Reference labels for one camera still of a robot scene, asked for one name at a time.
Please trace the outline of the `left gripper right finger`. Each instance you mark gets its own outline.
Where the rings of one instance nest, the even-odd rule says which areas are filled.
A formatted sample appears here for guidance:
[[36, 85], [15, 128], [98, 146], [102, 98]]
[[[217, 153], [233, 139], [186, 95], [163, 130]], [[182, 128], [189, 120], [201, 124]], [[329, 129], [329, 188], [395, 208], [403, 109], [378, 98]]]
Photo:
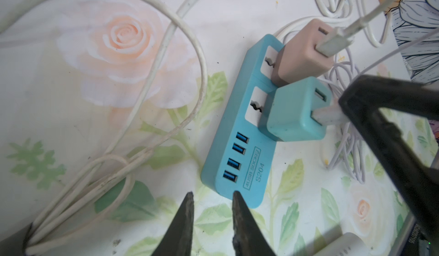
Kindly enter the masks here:
[[237, 256], [275, 256], [240, 192], [233, 193], [233, 247]]

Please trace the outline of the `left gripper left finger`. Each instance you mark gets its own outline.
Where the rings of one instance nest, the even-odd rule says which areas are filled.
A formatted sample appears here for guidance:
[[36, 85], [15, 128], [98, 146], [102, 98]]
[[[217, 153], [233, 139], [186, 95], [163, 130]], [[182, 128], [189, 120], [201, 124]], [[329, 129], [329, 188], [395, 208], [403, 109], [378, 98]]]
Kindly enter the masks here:
[[193, 241], [194, 198], [188, 192], [152, 256], [190, 256]]

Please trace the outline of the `teal power strip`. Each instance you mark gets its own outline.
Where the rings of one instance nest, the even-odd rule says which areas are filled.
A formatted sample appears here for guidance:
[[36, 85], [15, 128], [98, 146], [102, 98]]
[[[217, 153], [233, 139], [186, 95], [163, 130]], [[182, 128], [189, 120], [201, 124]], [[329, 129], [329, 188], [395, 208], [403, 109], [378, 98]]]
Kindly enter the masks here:
[[252, 209], [263, 201], [276, 148], [258, 124], [268, 95], [277, 89], [271, 76], [282, 48], [267, 34], [247, 51], [201, 171], [205, 186], [228, 199], [238, 191]]

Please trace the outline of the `teal plug adapter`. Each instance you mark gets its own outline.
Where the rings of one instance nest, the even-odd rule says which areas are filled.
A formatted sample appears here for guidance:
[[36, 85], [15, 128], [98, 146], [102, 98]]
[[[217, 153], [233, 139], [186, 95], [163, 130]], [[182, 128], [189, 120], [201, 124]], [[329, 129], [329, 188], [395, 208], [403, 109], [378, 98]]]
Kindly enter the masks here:
[[321, 140], [327, 127], [312, 112], [331, 101], [332, 92], [315, 77], [279, 87], [268, 94], [258, 129], [277, 142]]

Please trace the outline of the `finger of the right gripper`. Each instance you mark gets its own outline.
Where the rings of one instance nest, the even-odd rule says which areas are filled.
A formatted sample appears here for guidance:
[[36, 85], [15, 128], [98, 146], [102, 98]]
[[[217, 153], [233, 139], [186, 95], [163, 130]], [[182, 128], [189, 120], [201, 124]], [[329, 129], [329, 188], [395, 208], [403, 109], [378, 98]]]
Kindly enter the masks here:
[[439, 172], [421, 164], [401, 131], [380, 112], [439, 118], [439, 92], [410, 81], [363, 75], [338, 101], [397, 187], [431, 242], [439, 240]]

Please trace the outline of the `pink usb charger block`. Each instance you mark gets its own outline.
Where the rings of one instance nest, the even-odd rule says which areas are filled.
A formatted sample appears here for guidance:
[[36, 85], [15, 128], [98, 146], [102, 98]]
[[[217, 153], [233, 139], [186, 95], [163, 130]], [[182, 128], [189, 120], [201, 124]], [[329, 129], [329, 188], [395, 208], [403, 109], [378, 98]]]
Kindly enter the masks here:
[[328, 72], [334, 65], [334, 57], [319, 53], [316, 45], [332, 30], [321, 20], [311, 20], [279, 52], [271, 76], [272, 83], [282, 87]]

